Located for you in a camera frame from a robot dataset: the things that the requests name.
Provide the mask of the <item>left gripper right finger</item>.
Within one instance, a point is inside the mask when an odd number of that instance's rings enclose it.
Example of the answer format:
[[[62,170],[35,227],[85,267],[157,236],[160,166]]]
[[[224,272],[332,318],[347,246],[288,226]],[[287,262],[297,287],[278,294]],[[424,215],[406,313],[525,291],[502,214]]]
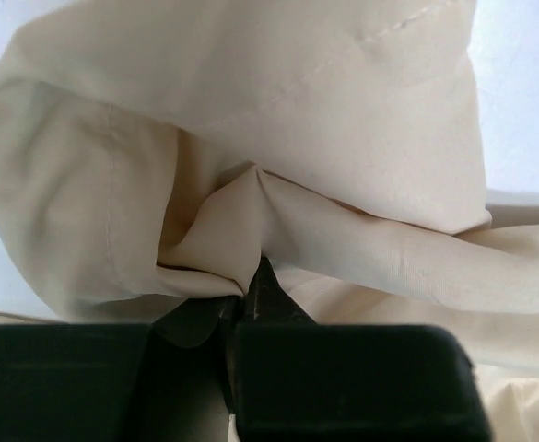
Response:
[[[270,260],[264,256],[261,257],[243,305],[245,322],[315,324],[281,287]]]

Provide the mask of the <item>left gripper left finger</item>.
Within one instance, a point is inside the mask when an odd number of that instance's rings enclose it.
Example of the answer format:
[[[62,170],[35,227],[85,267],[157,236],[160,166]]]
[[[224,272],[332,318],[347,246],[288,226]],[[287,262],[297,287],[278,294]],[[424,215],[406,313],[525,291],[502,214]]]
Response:
[[[188,299],[157,320],[153,330],[171,346],[203,350],[228,410],[235,409],[233,336],[240,319],[236,296]]]

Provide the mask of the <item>beige trousers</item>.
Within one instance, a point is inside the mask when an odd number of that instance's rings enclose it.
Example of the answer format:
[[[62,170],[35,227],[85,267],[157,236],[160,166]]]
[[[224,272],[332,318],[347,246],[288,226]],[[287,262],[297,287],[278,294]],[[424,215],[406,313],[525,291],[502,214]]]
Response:
[[[473,1],[79,1],[0,58],[0,238],[62,320],[425,322],[539,441],[539,206],[486,198]]]

